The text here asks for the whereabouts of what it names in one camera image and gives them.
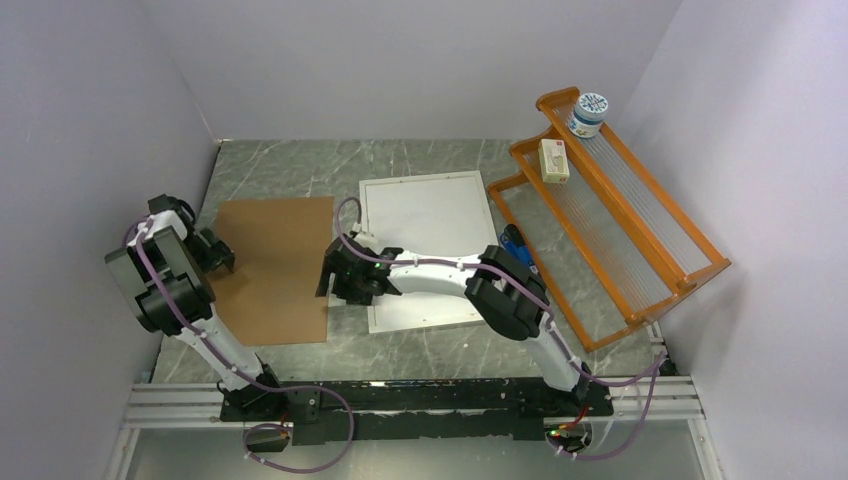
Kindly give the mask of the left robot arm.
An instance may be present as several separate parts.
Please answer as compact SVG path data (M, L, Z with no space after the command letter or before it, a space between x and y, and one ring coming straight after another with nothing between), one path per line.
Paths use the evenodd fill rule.
M161 194L148 215L104 257L130 310L147 331L175 338L218 374L224 407L239 418L272 420L287 408L285 391L269 365L231 333L215 309L208 273L232 270L235 255L183 199Z

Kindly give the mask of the brown backing board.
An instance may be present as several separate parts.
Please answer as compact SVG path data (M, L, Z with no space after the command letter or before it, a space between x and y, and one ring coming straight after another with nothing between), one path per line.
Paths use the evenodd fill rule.
M208 275L219 317L242 344L323 343L328 299L317 297L333 236L331 197L230 200L214 232L235 254Z

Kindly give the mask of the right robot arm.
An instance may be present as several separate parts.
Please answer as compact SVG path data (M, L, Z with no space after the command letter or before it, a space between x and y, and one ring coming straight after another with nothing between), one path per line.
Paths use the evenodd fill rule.
M555 321L542 278L498 245L468 256L422 255L400 247L375 252L355 234L325 250L316 296L369 306L413 293L464 298L498 335L520 344L550 388L550 402L572 415L588 401L588 370Z

